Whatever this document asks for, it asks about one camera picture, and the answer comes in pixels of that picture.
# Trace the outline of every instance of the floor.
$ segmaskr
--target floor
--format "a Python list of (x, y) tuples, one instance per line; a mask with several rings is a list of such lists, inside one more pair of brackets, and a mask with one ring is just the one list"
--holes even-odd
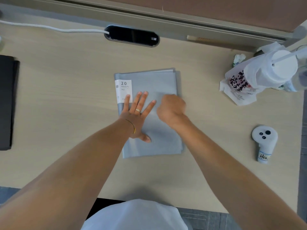
[[(307, 92), (304, 94), (304, 113), (301, 139), (301, 164), (298, 188), (297, 214), (307, 222)], [(0, 205), (13, 196), (19, 189), (10, 187), (0, 187)], [(117, 203), (118, 201), (97, 199), (95, 208), (91, 210), (91, 215), (101, 209), (100, 203), (105, 206)], [(209, 212), (178, 208), (182, 218), (186, 218), (191, 223), (194, 230), (239, 230), (231, 215), (218, 212)]]

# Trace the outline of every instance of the black oval desk grommet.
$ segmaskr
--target black oval desk grommet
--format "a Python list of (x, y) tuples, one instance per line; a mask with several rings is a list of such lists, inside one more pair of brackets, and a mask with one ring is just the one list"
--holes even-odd
[(111, 41), (124, 42), (146, 47), (156, 47), (160, 42), (160, 37), (152, 31), (136, 30), (127, 27), (108, 26), (105, 28), (109, 34), (104, 36)]

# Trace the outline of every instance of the wooden desk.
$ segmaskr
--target wooden desk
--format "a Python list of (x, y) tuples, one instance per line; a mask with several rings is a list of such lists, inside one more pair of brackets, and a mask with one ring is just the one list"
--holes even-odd
[[(115, 121), (114, 73), (175, 67), (181, 72), (187, 115), (196, 126), (296, 210), (303, 93), (267, 89), (257, 102), (236, 106), (219, 92), (219, 82), (240, 51), (167, 38), (148, 48), (110, 42), (102, 34), (0, 27), (2, 54), (21, 61), (13, 147), (0, 152), (1, 186), (23, 187), (75, 144)], [(255, 159), (251, 131), (258, 124), (279, 134), (270, 165)], [(188, 150), (130, 159), (120, 155), (99, 197), (226, 212)]]

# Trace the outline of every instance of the hand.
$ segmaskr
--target hand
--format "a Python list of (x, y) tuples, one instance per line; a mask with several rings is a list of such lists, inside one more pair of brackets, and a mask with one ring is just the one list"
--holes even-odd
[(122, 110), (119, 118), (126, 119), (134, 125), (136, 132), (135, 134), (133, 134), (133, 132), (131, 133), (130, 136), (131, 138), (133, 139), (139, 138), (145, 141), (146, 143), (150, 143), (151, 142), (150, 138), (147, 135), (145, 135), (141, 130), (147, 115), (151, 112), (157, 101), (156, 100), (151, 101), (148, 107), (141, 113), (145, 100), (148, 96), (148, 92), (145, 91), (140, 99), (141, 94), (142, 92), (138, 92), (135, 99), (133, 100), (130, 110), (129, 110), (130, 95), (129, 94), (126, 95), (124, 101), (124, 109)]
[(160, 120), (173, 127), (182, 117), (185, 117), (185, 101), (174, 94), (166, 94), (157, 109)]

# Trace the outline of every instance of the blue-gray document folder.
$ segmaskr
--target blue-gray document folder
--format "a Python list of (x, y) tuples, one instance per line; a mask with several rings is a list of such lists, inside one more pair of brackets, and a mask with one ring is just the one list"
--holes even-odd
[[(161, 104), (163, 95), (177, 95), (176, 71), (174, 69), (168, 69), (137, 73), (116, 73), (114, 78), (115, 80), (131, 80), (133, 99), (139, 91), (148, 91), (149, 94), (143, 110), (145, 110), (152, 100), (155, 99), (157, 101), (155, 107), (147, 116), (142, 128), (142, 132), (150, 137), (151, 143), (145, 143), (140, 139), (129, 138), (122, 149), (123, 158), (180, 154), (183, 150), (180, 136), (166, 123), (159, 120), (157, 116), (157, 108)], [(123, 105), (124, 103), (122, 102), (117, 104), (119, 114), (123, 110)]]

